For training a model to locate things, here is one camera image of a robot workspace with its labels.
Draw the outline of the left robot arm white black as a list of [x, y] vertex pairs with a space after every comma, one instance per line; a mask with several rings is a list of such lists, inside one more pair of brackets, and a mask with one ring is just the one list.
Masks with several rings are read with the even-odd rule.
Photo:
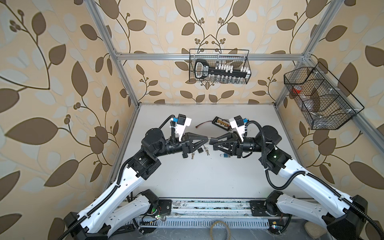
[[209, 142], [207, 136], [185, 132], [191, 121], [184, 115], [169, 116], [169, 139], [161, 127], [148, 130], [139, 151], [121, 164], [116, 180], [84, 210], [65, 217], [67, 230], [58, 238], [63, 240], [71, 235], [75, 240], [107, 240], [134, 218], [151, 215], [159, 201], [151, 190], [145, 190], [123, 207], [120, 204], [159, 168], [159, 157], [182, 153], [187, 158]]

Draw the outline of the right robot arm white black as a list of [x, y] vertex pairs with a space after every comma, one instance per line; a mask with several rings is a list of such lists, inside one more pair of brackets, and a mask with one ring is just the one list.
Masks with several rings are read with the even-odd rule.
[[380, 225], [367, 214], [368, 202], [351, 197], [306, 170], [277, 147], [282, 139], [272, 126], [240, 119], [231, 122], [235, 132], [210, 139], [215, 151], [241, 158], [243, 153], [261, 153], [267, 182], [273, 192], [266, 198], [267, 211], [293, 215], [312, 222], [336, 240], [358, 240], [366, 223], [384, 238]]

